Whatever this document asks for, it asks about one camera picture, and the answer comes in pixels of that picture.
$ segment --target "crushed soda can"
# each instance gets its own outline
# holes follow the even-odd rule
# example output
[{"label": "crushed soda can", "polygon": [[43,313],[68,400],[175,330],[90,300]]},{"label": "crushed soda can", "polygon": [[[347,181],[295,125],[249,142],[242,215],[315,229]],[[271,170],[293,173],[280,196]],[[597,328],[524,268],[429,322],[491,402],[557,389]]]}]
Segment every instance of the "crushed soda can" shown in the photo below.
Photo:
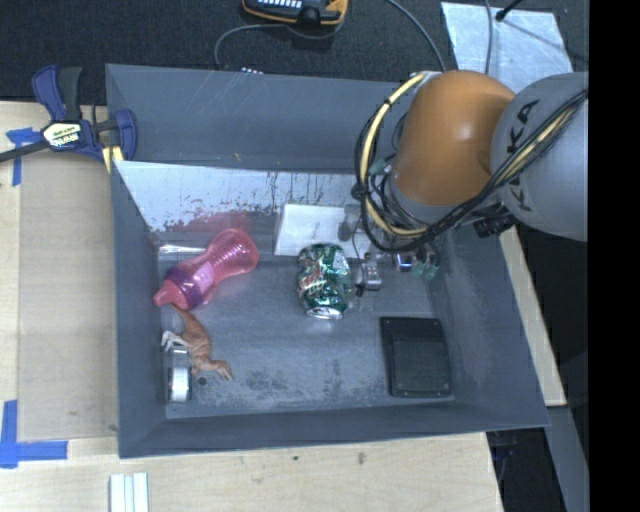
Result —
[{"label": "crushed soda can", "polygon": [[349,303],[351,269],[342,248],[312,244],[298,255],[298,297],[308,315],[342,318]]}]

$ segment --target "wire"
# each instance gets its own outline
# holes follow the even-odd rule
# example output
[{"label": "wire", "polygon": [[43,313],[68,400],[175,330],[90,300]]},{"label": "wire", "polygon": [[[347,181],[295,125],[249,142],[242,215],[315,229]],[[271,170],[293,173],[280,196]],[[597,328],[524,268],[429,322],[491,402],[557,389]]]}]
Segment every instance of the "wire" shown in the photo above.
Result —
[{"label": "wire", "polygon": [[407,18],[409,18],[411,23],[413,23],[417,27],[417,29],[420,31],[420,33],[429,42],[429,46],[431,46],[431,49],[433,50],[433,53],[435,53],[436,58],[438,59],[438,64],[440,65],[440,69],[444,73],[447,70],[447,68],[444,65],[444,60],[442,59],[442,56],[440,55],[440,52],[438,51],[438,48],[436,47],[436,44],[433,42],[433,39],[431,39],[431,36],[429,35],[429,33],[424,29],[424,27],[420,24],[420,22],[415,18],[415,16],[413,14],[411,14],[409,11],[407,11],[404,7],[402,7],[395,0],[386,0],[386,1],[387,1],[387,3],[391,4],[393,7],[398,9]]},{"label": "wire", "polygon": [[391,145],[395,151],[398,151],[398,145],[400,144],[400,137],[402,136],[402,130],[404,130],[404,123],[407,120],[408,112],[402,114],[402,117],[396,123],[393,129],[393,135],[391,136]]},{"label": "wire", "polygon": [[213,48],[213,62],[218,69],[222,69],[222,62],[220,61],[220,45],[229,36],[238,32],[244,32],[245,30],[268,30],[272,28],[284,28],[287,27],[285,23],[258,23],[256,25],[244,25],[242,27],[232,28],[224,34],[222,34],[216,41],[216,45]]},{"label": "wire", "polygon": [[[373,120],[371,121],[371,125],[366,131],[366,135],[364,137],[364,143],[362,145],[362,154],[360,158],[360,168],[359,168],[359,174],[358,174],[359,181],[362,185],[367,184],[367,171],[369,170],[370,160],[372,158],[371,150],[373,146],[373,141],[377,136],[378,128],[382,123],[382,118],[386,115],[387,111],[391,108],[391,105],[393,105],[398,100],[398,98],[400,98],[400,96],[402,96],[405,92],[411,89],[411,87],[421,82],[423,79],[424,79],[424,75],[418,73],[414,75],[412,78],[410,78],[409,80],[407,80],[406,82],[404,82],[402,85],[400,85],[400,87],[398,87],[395,90],[395,92],[393,92],[393,94],[391,94],[391,96],[389,96],[389,98],[387,98],[387,100],[385,100],[385,102],[380,106],[380,108],[374,114]],[[383,219],[383,217],[378,214],[378,212],[373,206],[373,201],[371,200],[371,197],[368,194],[367,196],[365,196],[363,204],[365,204],[366,212],[369,214],[369,216],[373,218],[375,223],[389,233],[393,233],[401,236],[416,236],[416,235],[419,235],[420,233],[423,233],[426,230],[426,228],[417,229],[417,230],[416,229],[407,230],[407,229],[390,226]]]},{"label": "wire", "polygon": [[507,470],[507,459],[502,459],[501,463],[500,463],[500,471],[498,472],[497,475],[497,480],[498,482],[502,482],[504,480],[504,474]]},{"label": "wire", "polygon": [[304,32],[301,32],[299,30],[294,29],[292,26],[287,25],[287,30],[289,32],[291,32],[292,34],[295,34],[296,36],[302,38],[302,39],[309,39],[310,41],[322,41],[324,39],[329,39],[331,37],[333,37],[334,35],[336,35],[338,32],[340,32],[340,30],[342,30],[342,27],[344,26],[344,20],[345,18],[342,18],[342,21],[340,23],[338,23],[337,25],[329,25],[329,26],[333,26],[335,27],[334,30],[332,30],[331,32],[327,33],[327,34],[322,34],[320,35],[311,35],[311,34],[305,34]]},{"label": "wire", "polygon": [[491,177],[495,187],[500,187],[521,174],[557,140],[569,125],[580,107],[588,101],[589,90],[584,89],[556,109],[547,120],[527,137],[518,150],[511,155]]},{"label": "wire", "polygon": [[364,259],[360,257],[360,252],[358,251],[358,247],[356,246],[356,232],[358,231],[358,227],[362,223],[362,214],[358,217],[358,222],[356,222],[356,227],[353,229],[353,233],[351,233],[351,245],[353,245],[353,251],[356,253],[356,260],[358,261],[358,265],[360,266],[360,273],[362,274],[362,281],[356,284],[356,297],[362,297],[365,291],[365,283],[364,283]]},{"label": "wire", "polygon": [[493,16],[491,15],[491,6],[488,0],[484,0],[484,6],[487,10],[487,18],[489,20],[489,43],[487,45],[487,58],[484,63],[484,74],[488,75],[491,66],[491,51],[493,48]]}]

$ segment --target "clamp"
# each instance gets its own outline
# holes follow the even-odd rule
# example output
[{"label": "clamp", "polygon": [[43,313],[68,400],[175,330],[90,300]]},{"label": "clamp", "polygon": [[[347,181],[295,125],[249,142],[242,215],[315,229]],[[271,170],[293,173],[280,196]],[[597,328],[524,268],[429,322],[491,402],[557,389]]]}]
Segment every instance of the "clamp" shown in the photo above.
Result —
[{"label": "clamp", "polygon": [[0,153],[0,162],[20,158],[36,151],[50,149],[84,155],[110,168],[110,149],[99,141],[98,134],[117,129],[120,132],[119,152],[124,160],[131,160],[138,144],[133,113],[121,109],[114,119],[91,124],[82,119],[77,103],[78,79],[82,68],[45,66],[31,79],[38,103],[49,112],[51,122],[40,130],[41,139],[32,144]]}]

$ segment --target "black cable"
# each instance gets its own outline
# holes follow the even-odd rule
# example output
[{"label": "black cable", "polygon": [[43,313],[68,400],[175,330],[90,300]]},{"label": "black cable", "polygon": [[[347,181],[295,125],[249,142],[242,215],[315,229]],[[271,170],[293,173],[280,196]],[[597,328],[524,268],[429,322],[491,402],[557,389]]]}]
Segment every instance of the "black cable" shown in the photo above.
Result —
[{"label": "black cable", "polygon": [[[362,143],[363,140],[367,134],[367,132],[369,131],[370,127],[371,127],[371,123],[373,121],[373,118],[375,117],[375,114],[373,116],[371,116],[367,122],[365,123],[364,127],[362,128],[362,131],[360,132],[359,136],[358,136],[358,140],[356,141],[356,145],[355,145],[355,167],[356,167],[356,171],[359,168],[359,162],[362,158]],[[371,151],[369,152],[369,158],[367,161],[367,167],[371,167],[373,164],[373,161],[375,159],[375,154],[376,154],[376,144],[375,142],[377,141],[379,133],[376,133],[373,139],[373,143],[372,143],[372,147],[371,147]],[[356,177],[358,180],[358,183],[360,184],[360,187],[355,187],[357,188],[356,193],[352,192],[352,196],[354,197],[354,199],[360,201],[361,206],[363,207],[362,213],[361,213],[361,217],[362,218],[367,218],[366,217],[366,204],[367,201],[370,202],[371,207],[376,210],[376,212],[378,213],[378,215],[380,215],[381,217],[388,219],[388,220],[392,220],[396,225],[402,225],[403,221],[402,221],[402,216],[403,214],[405,214],[406,212],[404,212],[401,208],[397,207],[393,208],[393,213],[392,214],[385,214],[385,212],[383,212],[381,210],[381,208],[378,206],[378,204],[373,200],[373,196],[371,194],[371,189],[373,189],[375,192],[377,192],[378,197],[380,202],[383,204],[383,208],[388,208],[390,205],[390,202],[388,201],[388,198],[386,198],[384,196],[384,192],[381,191],[381,189],[379,189],[376,184],[375,184],[375,176],[371,176],[368,175],[367,176],[367,183],[361,183],[360,182],[360,175],[358,172],[356,172]],[[383,183],[386,182],[386,179],[388,176],[385,175],[385,177],[383,178]],[[363,226],[365,233],[367,234],[367,236],[369,237],[369,239],[371,240],[371,242],[380,250],[383,250],[385,252],[391,252],[390,249],[385,250],[385,247],[382,246],[381,244],[379,244],[376,240],[374,240],[373,238],[373,234],[371,233],[370,229],[368,226]]]},{"label": "black cable", "polygon": [[97,108],[97,105],[94,103],[91,106],[91,135],[93,135],[93,138],[97,140],[98,134],[96,133],[95,126],[96,124],[98,124],[98,118],[96,116],[96,108]]},{"label": "black cable", "polygon": [[400,144],[400,137],[402,136],[402,131],[404,130],[404,123],[407,120],[408,112],[402,114],[402,117],[396,123],[396,126],[393,129],[393,135],[391,136],[391,146],[395,151],[398,151],[398,145]]},{"label": "black cable", "polygon": [[540,37],[538,34],[535,34],[534,32],[531,32],[525,28],[522,28],[519,25],[516,25],[512,22],[510,22],[509,20],[505,20],[503,22],[505,25],[507,25],[508,27],[517,30],[518,32],[522,32],[523,34],[526,34],[530,37],[532,37],[533,39],[536,39],[537,41],[540,41],[541,43],[547,44],[549,46],[551,46],[552,48],[559,48],[561,50],[564,50],[567,55],[569,56],[569,58],[572,59],[576,59],[579,60],[581,62],[584,62],[585,64],[589,64],[589,59],[587,59],[584,55],[581,55],[573,50],[570,50],[569,48],[566,48],[564,45],[556,45],[555,43],[552,43],[551,41],[547,41],[546,39],[544,39],[543,37]]},{"label": "black cable", "polygon": [[[106,121],[102,121],[101,123],[91,126],[90,130],[94,134],[99,134],[101,132],[115,130],[117,128],[118,122],[115,119],[107,119]],[[50,148],[49,142],[43,139],[39,142],[27,144],[26,146],[20,146],[19,148],[3,151],[2,153],[0,153],[0,162],[15,160],[16,158],[21,158],[23,156],[27,156],[48,148]]]},{"label": "black cable", "polygon": [[389,4],[391,4],[393,7],[398,9],[407,18],[409,18],[411,23],[413,23],[417,27],[417,29],[420,31],[420,33],[429,42],[429,45],[431,46],[431,49],[433,50],[433,53],[435,53],[436,58],[438,59],[438,64],[440,65],[440,69],[442,70],[442,72],[445,72],[447,70],[447,67],[444,65],[444,60],[442,60],[442,56],[440,55],[440,52],[438,51],[438,48],[436,47],[436,44],[431,39],[431,36],[424,29],[424,27],[420,24],[420,22],[415,18],[415,16],[413,14],[411,14],[409,11],[407,11],[404,7],[402,7],[400,4],[398,4],[395,0],[386,0],[386,1]]},{"label": "black cable", "polygon": [[500,471],[497,474],[497,478],[496,479],[498,480],[498,482],[502,482],[504,480],[504,474],[505,474],[506,470],[507,470],[507,459],[504,458],[501,461]]},{"label": "black cable", "polygon": [[395,212],[396,217],[401,219],[400,222],[397,222],[397,225],[399,227],[426,226],[424,222],[416,218],[411,212],[408,212],[404,208],[402,208],[393,196],[393,193],[385,193],[384,183],[381,187],[381,199],[383,201],[384,208]]},{"label": "black cable", "polygon": [[335,27],[334,30],[332,30],[331,32],[327,33],[327,34],[322,34],[320,35],[311,35],[311,34],[305,34],[304,32],[301,32],[299,30],[294,29],[292,26],[287,25],[287,30],[289,32],[291,32],[292,34],[302,38],[302,39],[309,39],[310,41],[322,41],[324,39],[329,39],[331,37],[333,37],[334,35],[336,35],[338,32],[340,32],[340,30],[342,30],[342,27],[344,26],[344,20],[345,18],[342,18],[342,21],[340,23],[338,23],[337,25],[329,25],[329,26],[333,26]]},{"label": "black cable", "polygon": [[382,210],[380,210],[375,202],[373,202],[373,207],[376,209],[378,214],[384,218],[385,220],[391,220],[397,226],[411,226],[412,221],[409,217],[408,212],[405,212],[402,208],[398,206],[395,201],[391,200],[391,197],[386,195],[385,193],[385,185],[389,178],[388,174],[385,174],[380,182],[380,185],[377,185],[375,179],[371,180],[371,188],[378,194],[378,198],[380,203],[382,204]]},{"label": "black cable", "polygon": [[362,273],[362,282],[356,285],[357,291],[356,291],[356,296],[357,297],[362,297],[364,290],[365,290],[365,284],[364,284],[364,260],[360,257],[360,252],[358,251],[358,247],[356,246],[356,231],[358,231],[358,226],[360,225],[360,223],[362,222],[362,215],[360,215],[360,217],[358,217],[358,222],[356,222],[356,227],[353,230],[353,233],[351,233],[351,245],[353,245],[353,250],[356,253],[356,259],[358,260],[358,264],[360,265],[360,272]]},{"label": "black cable", "polygon": [[491,66],[491,51],[493,48],[493,16],[491,15],[491,6],[488,0],[484,0],[484,6],[487,10],[487,18],[489,19],[489,44],[487,46],[487,58],[484,63],[484,74],[489,74],[489,67]]},{"label": "black cable", "polygon": [[258,23],[256,25],[244,25],[242,27],[232,28],[224,34],[222,34],[216,41],[216,45],[213,48],[213,62],[218,69],[222,69],[222,62],[220,61],[220,45],[229,36],[245,30],[268,30],[271,28],[285,28],[286,23]]},{"label": "black cable", "polygon": [[496,21],[502,21],[504,17],[507,14],[509,14],[509,12],[511,12],[512,9],[517,7],[517,5],[520,4],[522,1],[523,0],[515,0],[514,2],[511,2],[511,4],[509,4],[504,9],[501,9],[500,11],[498,11],[498,13],[496,14]]}]

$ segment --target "black floor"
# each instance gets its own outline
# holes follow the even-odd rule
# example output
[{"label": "black floor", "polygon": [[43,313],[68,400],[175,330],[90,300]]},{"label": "black floor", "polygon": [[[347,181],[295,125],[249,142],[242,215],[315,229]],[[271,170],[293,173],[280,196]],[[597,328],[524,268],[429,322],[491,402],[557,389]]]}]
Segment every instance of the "black floor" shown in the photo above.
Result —
[{"label": "black floor", "polygon": [[[398,2],[425,26],[446,67],[455,69],[440,3]],[[98,105],[106,104],[106,63],[215,69],[216,40],[257,21],[240,5],[240,0],[3,2],[0,99],[32,100],[31,76],[51,63],[81,66],[79,101]],[[553,12],[574,70],[589,70],[589,0],[525,0],[518,8]],[[225,69],[363,80],[403,80],[412,71],[439,69],[425,39],[384,0],[351,0],[346,22],[332,39],[310,41],[284,30],[243,32],[220,45],[220,59]],[[562,373],[563,364],[587,348],[587,246],[524,227],[520,238]],[[573,412],[588,460],[588,402]],[[543,431],[515,432],[500,442],[506,443],[496,453],[505,510],[563,511]]]}]

